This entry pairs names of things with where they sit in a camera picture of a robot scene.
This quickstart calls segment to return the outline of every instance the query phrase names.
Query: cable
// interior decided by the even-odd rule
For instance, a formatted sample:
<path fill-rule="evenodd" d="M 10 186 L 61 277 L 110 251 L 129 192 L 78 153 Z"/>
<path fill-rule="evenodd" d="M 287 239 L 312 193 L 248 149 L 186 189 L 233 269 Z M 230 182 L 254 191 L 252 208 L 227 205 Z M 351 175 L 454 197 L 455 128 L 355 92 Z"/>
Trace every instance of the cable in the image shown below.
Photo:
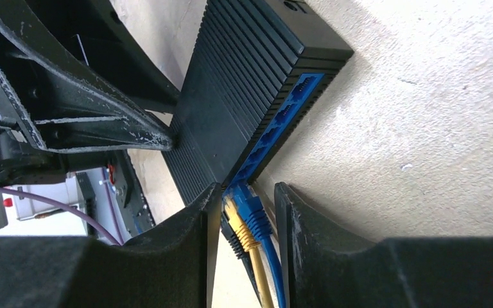
<path fill-rule="evenodd" d="M 279 261 L 273 242 L 271 242 L 273 230 L 263 209 L 260 197 L 247 184 L 235 185 L 229 191 L 238 207 L 237 212 L 248 225 L 254 239 L 262 244 L 262 248 L 269 261 L 273 282 L 275 283 L 279 307 L 285 308 L 286 293 L 284 292 L 284 282 L 282 280 L 281 262 Z"/>
<path fill-rule="evenodd" d="M 39 196 L 38 194 L 32 194 L 30 192 L 25 192 L 25 191 L 16 191 L 14 189 L 8 189 L 8 188 L 2 188 L 0 187 L 0 193 L 1 194 L 12 194 L 14 196 L 18 197 L 23 197 L 27 199 L 32 199 L 32 200 L 37 200 L 40 202 L 44 202 L 50 205 L 53 205 L 57 207 L 58 209 L 66 210 L 70 212 L 71 214 L 78 216 L 79 218 L 85 220 L 90 226 L 94 227 L 97 231 L 99 231 L 102 235 L 104 235 L 112 244 L 121 246 L 120 242 L 118 242 L 112 234 L 110 234 L 103 226 L 101 226 L 95 219 L 91 218 L 90 216 L 80 212 L 77 209 L 73 209 L 72 207 L 61 203 L 56 200 L 52 200 L 47 197 Z"/>
<path fill-rule="evenodd" d="M 271 298 L 271 292 L 269 291 L 269 285 L 267 283 L 267 277 L 265 275 L 262 259 L 260 257 L 260 251 L 258 250 L 260 243 L 254 240 L 247 224 L 245 224 L 237 213 L 235 203 L 229 197 L 224 199 L 224 211 L 229 217 L 229 224 L 241 241 L 243 249 L 250 254 L 252 268 L 254 269 L 254 278 L 256 280 L 256 285 L 258 286 L 262 308 L 273 308 L 273 299 Z"/>
<path fill-rule="evenodd" d="M 107 180 L 107 172 L 105 168 L 102 168 L 103 172 L 103 181 Z M 110 192 L 108 191 L 108 183 L 105 183 L 105 190 L 107 192 L 107 200 L 108 205 L 110 205 L 110 213 L 112 214 L 112 222 L 114 223 L 114 229 L 116 230 L 116 234 L 118 234 L 118 239 L 120 240 L 120 244 L 124 245 L 124 238 L 122 237 L 122 233 L 120 232 L 120 228 L 118 228 L 118 220 L 116 219 L 116 213 L 114 212 L 114 204 L 112 203 L 112 199 L 110 198 Z"/>
<path fill-rule="evenodd" d="M 254 277 L 254 270 L 252 269 L 252 260 L 250 258 L 250 254 L 243 249 L 243 245 L 241 245 L 241 241 L 239 241 L 237 234 L 235 234 L 235 232 L 233 232 L 233 230 L 231 229 L 231 226 L 229 225 L 229 218 L 227 217 L 225 212 L 222 213 L 222 215 L 220 216 L 220 227 L 222 229 L 222 234 L 224 235 L 224 238 L 230 244 L 237 259 L 243 261 L 248 279 L 250 279 L 250 283 L 252 284 L 254 293 L 256 294 L 256 297 L 258 297 L 258 302 L 260 302 L 261 304 L 258 286 L 256 285 L 256 278 Z"/>

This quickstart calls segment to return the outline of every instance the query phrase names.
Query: blue connector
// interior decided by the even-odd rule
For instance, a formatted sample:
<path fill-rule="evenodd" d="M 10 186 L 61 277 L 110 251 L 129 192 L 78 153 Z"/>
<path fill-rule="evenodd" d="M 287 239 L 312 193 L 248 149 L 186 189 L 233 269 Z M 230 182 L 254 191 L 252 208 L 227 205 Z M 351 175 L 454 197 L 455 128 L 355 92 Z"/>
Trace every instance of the blue connector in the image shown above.
<path fill-rule="evenodd" d="M 273 242 L 271 242 L 273 230 L 271 224 L 269 224 L 269 219 L 267 218 L 260 197 L 255 194 L 254 190 L 248 184 L 233 185 L 228 188 L 227 192 L 231 193 L 237 205 L 237 211 L 250 229 L 254 239 L 261 242 L 269 261 L 271 275 L 273 276 L 273 282 L 277 290 L 279 307 L 286 307 L 281 262 L 279 261 Z"/>

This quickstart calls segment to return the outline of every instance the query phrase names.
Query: blue port panel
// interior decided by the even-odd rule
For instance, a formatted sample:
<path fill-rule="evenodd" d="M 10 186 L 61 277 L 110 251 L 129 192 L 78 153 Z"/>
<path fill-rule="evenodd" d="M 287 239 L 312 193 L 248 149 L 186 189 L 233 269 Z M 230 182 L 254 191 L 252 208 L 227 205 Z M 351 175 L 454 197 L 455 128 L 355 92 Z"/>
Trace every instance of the blue port panel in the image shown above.
<path fill-rule="evenodd" d="M 293 90 L 280 107 L 277 115 L 267 126 L 262 137 L 258 140 L 248 158 L 241 166 L 235 177 L 230 183 L 233 184 L 246 182 L 252 176 L 252 173 L 258 168 L 269 150 L 279 139 L 286 127 L 292 122 L 292 119 L 300 110 L 301 106 L 307 101 L 307 98 L 316 88 L 324 74 L 302 74 L 294 85 Z"/>

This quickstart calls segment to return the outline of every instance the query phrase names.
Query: yellow cable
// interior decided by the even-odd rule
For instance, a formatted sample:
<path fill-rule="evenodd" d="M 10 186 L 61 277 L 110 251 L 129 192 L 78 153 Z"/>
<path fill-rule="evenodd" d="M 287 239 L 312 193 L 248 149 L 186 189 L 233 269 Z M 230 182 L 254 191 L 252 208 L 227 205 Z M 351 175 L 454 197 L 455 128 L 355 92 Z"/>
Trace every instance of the yellow cable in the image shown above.
<path fill-rule="evenodd" d="M 229 217 L 231 229 L 233 229 L 235 234 L 237 234 L 237 237 L 239 238 L 239 241 L 241 242 L 241 245 L 243 245 L 245 251 L 250 254 L 252 268 L 254 269 L 254 278 L 258 286 L 262 308 L 274 308 L 262 258 L 260 257 L 260 243 L 254 240 L 254 236 L 250 233 L 247 224 L 237 213 L 237 205 L 229 196 L 224 199 L 224 211 Z"/>

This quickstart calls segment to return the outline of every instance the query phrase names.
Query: white speckled surface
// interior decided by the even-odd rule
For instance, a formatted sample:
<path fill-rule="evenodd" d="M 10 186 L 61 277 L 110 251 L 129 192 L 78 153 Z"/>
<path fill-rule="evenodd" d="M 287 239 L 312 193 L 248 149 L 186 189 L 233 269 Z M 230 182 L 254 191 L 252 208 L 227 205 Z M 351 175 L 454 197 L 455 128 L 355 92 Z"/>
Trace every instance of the white speckled surface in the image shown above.
<path fill-rule="evenodd" d="M 181 87 L 205 1 L 113 2 Z M 306 2 L 356 54 L 259 186 L 272 196 L 275 182 L 288 182 L 375 240 L 493 235 L 493 0 Z M 163 219 L 180 197 L 161 155 L 131 153 L 139 168 L 159 170 L 144 179 L 144 190 Z M 220 284 L 226 274 L 242 273 L 239 262 L 237 273 L 221 267 L 226 252 L 218 257 Z M 219 285 L 215 307 L 237 298 L 229 285 Z M 255 307 L 250 295 L 244 307 Z"/>

